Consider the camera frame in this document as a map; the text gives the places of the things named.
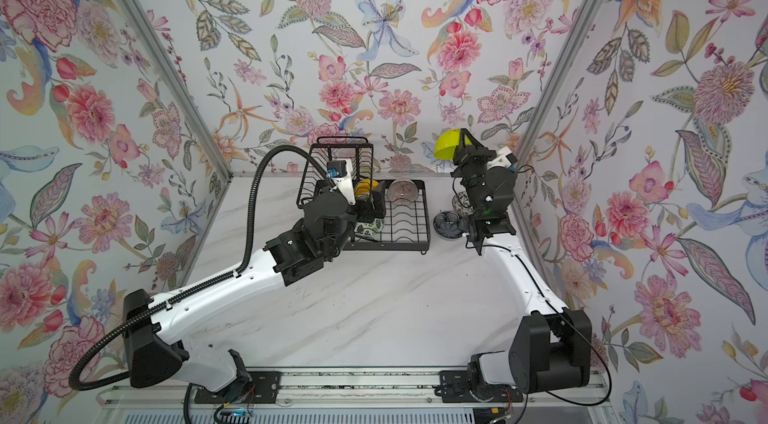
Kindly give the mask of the lime green plastic bowl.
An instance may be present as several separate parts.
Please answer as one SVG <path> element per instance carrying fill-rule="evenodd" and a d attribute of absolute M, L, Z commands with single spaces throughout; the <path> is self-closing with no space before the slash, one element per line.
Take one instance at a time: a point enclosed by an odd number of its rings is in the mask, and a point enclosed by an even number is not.
<path fill-rule="evenodd" d="M 440 161 L 452 161 L 453 150 L 456 143 L 456 134 L 466 128 L 450 129 L 443 132 L 436 140 L 433 155 Z"/>

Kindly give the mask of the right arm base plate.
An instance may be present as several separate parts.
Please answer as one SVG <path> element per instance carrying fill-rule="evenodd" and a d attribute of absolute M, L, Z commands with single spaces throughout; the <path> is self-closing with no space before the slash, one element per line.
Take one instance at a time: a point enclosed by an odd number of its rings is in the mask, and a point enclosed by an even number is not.
<path fill-rule="evenodd" d="M 434 394 L 443 403 L 449 404 L 493 404 L 507 405 L 522 403 L 523 394 L 508 385 L 483 384 L 472 377 L 467 369 L 441 370 Z"/>

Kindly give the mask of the pink striped ceramic bowl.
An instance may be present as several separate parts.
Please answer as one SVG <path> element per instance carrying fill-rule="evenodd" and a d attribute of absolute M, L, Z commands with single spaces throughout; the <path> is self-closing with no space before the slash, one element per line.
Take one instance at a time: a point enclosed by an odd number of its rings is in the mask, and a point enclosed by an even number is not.
<path fill-rule="evenodd" d="M 395 179 L 388 185 L 386 193 L 393 203 L 414 203 L 419 196 L 419 187 L 410 179 Z"/>

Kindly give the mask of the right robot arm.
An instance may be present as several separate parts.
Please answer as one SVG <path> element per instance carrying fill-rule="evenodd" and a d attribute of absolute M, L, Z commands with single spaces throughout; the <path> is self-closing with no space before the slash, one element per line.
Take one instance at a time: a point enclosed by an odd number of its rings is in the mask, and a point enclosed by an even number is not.
<path fill-rule="evenodd" d="M 471 357 L 475 390 L 508 386 L 531 394 L 586 386 L 592 325 L 545 283 L 510 220 L 518 175 L 513 152 L 490 149 L 460 128 L 438 138 L 436 154 L 452 162 L 451 176 L 467 194 L 471 212 L 460 222 L 467 248 L 497 269 L 523 314 L 508 350 Z"/>

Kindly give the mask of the dark blue patterned bowl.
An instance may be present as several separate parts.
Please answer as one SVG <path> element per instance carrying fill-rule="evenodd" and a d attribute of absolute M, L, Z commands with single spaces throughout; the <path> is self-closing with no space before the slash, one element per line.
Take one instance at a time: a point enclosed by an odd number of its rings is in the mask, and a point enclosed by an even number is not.
<path fill-rule="evenodd" d="M 443 239 L 457 240 L 466 233 L 464 218 L 455 211 L 437 213 L 432 221 L 435 232 Z"/>

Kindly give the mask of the green leaf pattern bowl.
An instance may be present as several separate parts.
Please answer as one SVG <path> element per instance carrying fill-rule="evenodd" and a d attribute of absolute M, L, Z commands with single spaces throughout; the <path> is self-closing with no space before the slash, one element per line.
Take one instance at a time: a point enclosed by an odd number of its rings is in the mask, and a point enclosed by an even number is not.
<path fill-rule="evenodd" d="M 372 222 L 358 222 L 355 228 L 355 233 L 367 237 L 377 238 L 381 235 L 384 227 L 384 221 L 382 218 L 375 218 Z"/>

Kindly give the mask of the black wire dish rack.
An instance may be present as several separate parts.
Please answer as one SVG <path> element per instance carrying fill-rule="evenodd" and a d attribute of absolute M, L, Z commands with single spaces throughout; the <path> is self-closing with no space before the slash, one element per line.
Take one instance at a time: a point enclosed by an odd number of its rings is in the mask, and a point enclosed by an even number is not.
<path fill-rule="evenodd" d="M 319 137 L 310 146 L 309 154 L 323 167 L 330 160 L 350 159 L 353 166 L 354 187 L 361 179 L 374 179 L 379 186 L 369 200 L 360 201 L 365 208 L 358 213 L 360 222 L 370 223 L 375 218 L 384 221 L 383 231 L 377 238 L 352 234 L 345 248 L 354 251 L 418 252 L 426 254 L 430 248 L 431 231 L 425 183 L 412 180 L 419 187 L 419 196 L 414 203 L 393 203 L 387 198 L 387 187 L 392 180 L 376 174 L 374 146 L 365 137 Z"/>

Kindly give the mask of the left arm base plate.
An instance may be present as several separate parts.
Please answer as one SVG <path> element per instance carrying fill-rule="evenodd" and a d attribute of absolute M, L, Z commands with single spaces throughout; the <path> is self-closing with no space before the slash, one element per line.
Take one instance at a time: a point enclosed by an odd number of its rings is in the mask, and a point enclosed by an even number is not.
<path fill-rule="evenodd" d="M 220 391 L 200 388 L 195 404 L 275 404 L 282 373 L 279 371 L 250 371 L 249 378 L 236 379 Z"/>

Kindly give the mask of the yellow plastic bowl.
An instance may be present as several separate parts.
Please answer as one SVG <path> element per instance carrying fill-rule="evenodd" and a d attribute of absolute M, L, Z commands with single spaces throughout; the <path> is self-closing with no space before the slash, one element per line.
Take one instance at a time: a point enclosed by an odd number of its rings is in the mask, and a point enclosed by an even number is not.
<path fill-rule="evenodd" d="M 354 187 L 354 196 L 357 201 L 369 200 L 373 191 L 379 186 L 374 179 L 361 179 Z"/>

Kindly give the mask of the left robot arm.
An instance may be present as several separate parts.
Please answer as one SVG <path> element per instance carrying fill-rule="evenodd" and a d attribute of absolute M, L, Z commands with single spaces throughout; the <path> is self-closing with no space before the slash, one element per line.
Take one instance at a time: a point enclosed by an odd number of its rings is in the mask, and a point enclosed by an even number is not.
<path fill-rule="evenodd" d="M 257 249 L 254 232 L 259 189 L 271 160 L 281 153 L 303 157 L 325 185 L 303 206 L 302 218 L 291 229 Z M 70 388 L 89 391 L 124 379 L 134 388 L 146 388 L 176 379 L 210 391 L 240 390 L 250 377 L 240 354 L 234 349 L 196 343 L 193 334 L 251 299 L 295 284 L 337 258 L 354 231 L 355 205 L 350 160 L 331 159 L 322 164 L 296 146 L 271 149 L 259 163 L 249 190 L 242 260 L 160 296 L 144 291 L 129 295 L 122 324 L 84 352 L 68 377 Z M 83 380 L 86 367 L 117 338 L 124 342 L 127 371 Z"/>

